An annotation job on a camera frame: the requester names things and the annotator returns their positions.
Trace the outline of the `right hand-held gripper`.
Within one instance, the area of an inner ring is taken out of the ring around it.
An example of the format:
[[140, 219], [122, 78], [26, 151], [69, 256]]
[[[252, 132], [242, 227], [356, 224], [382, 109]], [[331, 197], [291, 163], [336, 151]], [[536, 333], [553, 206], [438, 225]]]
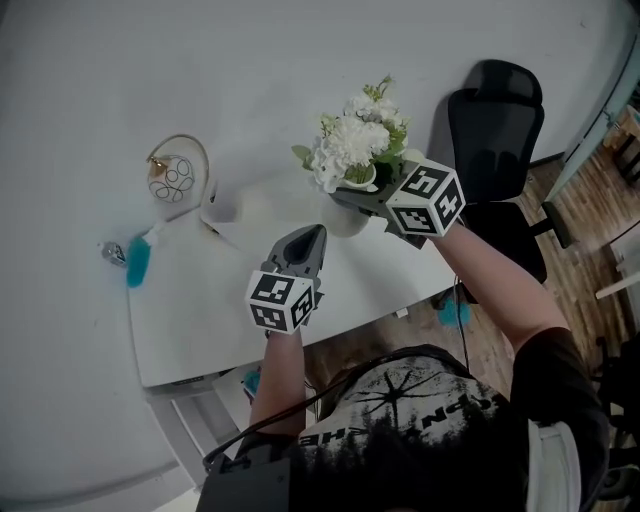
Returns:
[[339, 187], [332, 199], [367, 216], [386, 213], [402, 235], [423, 237], [445, 236], [466, 205], [456, 171], [427, 159], [378, 162], [376, 192]]

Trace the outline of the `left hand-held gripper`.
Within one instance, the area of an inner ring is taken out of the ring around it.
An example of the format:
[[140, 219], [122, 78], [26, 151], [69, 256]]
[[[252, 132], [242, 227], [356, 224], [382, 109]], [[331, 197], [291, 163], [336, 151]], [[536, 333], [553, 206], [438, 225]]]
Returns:
[[[245, 294], [256, 327], [293, 334], [308, 323], [323, 297], [319, 273], [326, 246], [327, 231], [321, 224], [298, 228], [274, 244], [271, 259], [252, 273]], [[276, 260], [303, 266], [282, 266]]]

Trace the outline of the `white flowers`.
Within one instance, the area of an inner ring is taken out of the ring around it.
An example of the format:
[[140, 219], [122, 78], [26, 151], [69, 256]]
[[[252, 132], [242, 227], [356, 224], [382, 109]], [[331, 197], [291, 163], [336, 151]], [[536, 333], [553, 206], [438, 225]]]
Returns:
[[294, 145], [292, 152], [327, 196], [323, 223], [337, 237], [361, 232], [372, 217], [338, 205], [332, 194], [339, 187], [377, 191], [377, 163], [404, 160], [409, 119], [389, 97], [390, 75], [366, 84], [351, 96], [339, 115], [320, 118], [320, 134], [311, 146]]

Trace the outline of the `person's right forearm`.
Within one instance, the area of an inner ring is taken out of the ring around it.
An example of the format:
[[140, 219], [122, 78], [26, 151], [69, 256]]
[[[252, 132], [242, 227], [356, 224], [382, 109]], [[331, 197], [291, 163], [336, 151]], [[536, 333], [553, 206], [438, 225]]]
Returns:
[[551, 294], [526, 270], [456, 223], [434, 245], [515, 351], [568, 323]]

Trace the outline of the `person's left forearm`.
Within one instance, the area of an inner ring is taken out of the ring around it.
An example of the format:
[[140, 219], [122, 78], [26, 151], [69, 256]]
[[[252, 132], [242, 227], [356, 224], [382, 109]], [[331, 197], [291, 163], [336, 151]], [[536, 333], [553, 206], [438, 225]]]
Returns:
[[253, 401], [253, 426], [306, 400], [304, 352], [300, 331], [271, 333]]

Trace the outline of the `black office chair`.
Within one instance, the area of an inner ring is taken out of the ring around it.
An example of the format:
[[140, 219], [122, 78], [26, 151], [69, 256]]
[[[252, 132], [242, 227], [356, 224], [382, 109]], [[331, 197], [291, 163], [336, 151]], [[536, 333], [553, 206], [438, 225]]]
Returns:
[[545, 112], [535, 75], [507, 61], [488, 59], [475, 68], [479, 82], [453, 92], [447, 101], [455, 169], [466, 206], [466, 226], [527, 270], [539, 282], [547, 269], [536, 237], [552, 232], [566, 249], [572, 238], [558, 209], [541, 205], [534, 225], [513, 200], [524, 190]]

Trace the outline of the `teal cleaning brush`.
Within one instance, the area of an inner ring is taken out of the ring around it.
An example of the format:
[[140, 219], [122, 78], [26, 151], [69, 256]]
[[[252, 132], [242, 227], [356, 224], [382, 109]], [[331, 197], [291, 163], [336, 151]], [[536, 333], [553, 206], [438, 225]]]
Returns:
[[241, 383], [243, 386], [243, 391], [250, 402], [252, 402], [256, 397], [260, 383], [260, 377], [261, 368], [258, 367], [257, 369], [248, 371], [242, 378]]

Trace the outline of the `teal fluffy floor brush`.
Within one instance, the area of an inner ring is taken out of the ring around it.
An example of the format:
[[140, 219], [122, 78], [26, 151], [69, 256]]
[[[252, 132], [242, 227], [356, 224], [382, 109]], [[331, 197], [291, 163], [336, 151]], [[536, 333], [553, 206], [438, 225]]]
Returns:
[[471, 321], [471, 308], [467, 303], [456, 303], [449, 298], [444, 307], [437, 311], [437, 318], [441, 325], [451, 328], [466, 326]]

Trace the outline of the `teal fluffy duster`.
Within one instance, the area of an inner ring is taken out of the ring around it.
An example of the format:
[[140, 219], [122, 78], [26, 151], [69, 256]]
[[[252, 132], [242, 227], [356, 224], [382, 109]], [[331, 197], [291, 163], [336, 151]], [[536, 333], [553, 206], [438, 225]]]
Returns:
[[146, 234], [133, 238], [127, 250], [126, 284], [130, 289], [139, 287], [145, 278], [152, 247], [159, 241], [160, 233], [166, 226], [164, 221], [156, 223]]

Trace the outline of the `black printed t-shirt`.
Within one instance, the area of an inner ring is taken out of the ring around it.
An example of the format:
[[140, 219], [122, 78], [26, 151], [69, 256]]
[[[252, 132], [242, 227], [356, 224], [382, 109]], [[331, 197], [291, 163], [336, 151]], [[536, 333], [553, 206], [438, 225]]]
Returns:
[[446, 351], [412, 347], [362, 375], [293, 444], [292, 512], [525, 512], [531, 426], [566, 425], [596, 500], [607, 417], [571, 333], [545, 330], [517, 352], [511, 391], [473, 378]]

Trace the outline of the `grey waist pack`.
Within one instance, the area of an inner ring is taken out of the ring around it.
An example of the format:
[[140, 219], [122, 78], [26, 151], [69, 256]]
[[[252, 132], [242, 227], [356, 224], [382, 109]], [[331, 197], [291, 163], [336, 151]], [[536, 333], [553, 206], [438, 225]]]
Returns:
[[195, 512], [289, 512], [291, 462], [259, 446], [232, 460], [215, 450]]

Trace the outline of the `wooden shelf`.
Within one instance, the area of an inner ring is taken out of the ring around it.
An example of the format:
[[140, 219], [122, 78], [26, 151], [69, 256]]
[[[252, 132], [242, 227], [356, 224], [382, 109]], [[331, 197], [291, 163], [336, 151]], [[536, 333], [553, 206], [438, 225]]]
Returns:
[[[638, 143], [636, 153], [626, 159], [625, 153]], [[632, 185], [640, 180], [640, 112], [627, 104], [603, 139], [603, 146], [612, 151], [612, 162], [619, 174]]]

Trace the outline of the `white side desk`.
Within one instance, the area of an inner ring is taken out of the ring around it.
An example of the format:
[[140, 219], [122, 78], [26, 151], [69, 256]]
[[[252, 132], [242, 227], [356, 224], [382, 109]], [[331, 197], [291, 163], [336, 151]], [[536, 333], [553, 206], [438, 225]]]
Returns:
[[595, 293], [597, 300], [614, 295], [640, 283], [640, 238], [634, 238], [626, 243], [618, 241], [615, 244], [611, 244], [610, 247], [616, 260], [616, 272], [621, 278], [598, 290]]

